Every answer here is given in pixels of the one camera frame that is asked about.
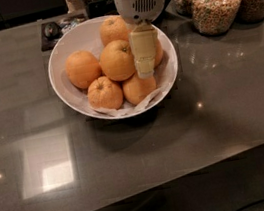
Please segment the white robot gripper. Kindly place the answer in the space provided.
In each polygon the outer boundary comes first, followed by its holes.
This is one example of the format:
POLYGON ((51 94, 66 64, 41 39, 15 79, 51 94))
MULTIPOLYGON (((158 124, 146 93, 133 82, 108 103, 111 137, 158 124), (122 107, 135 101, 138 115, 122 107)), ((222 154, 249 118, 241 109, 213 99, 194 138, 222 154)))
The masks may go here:
MULTIPOLYGON (((164 8, 165 0, 114 0, 117 12, 129 24, 153 21, 164 8)), ((158 31, 150 23, 136 25, 129 33, 131 51, 139 78, 154 74, 158 31)))

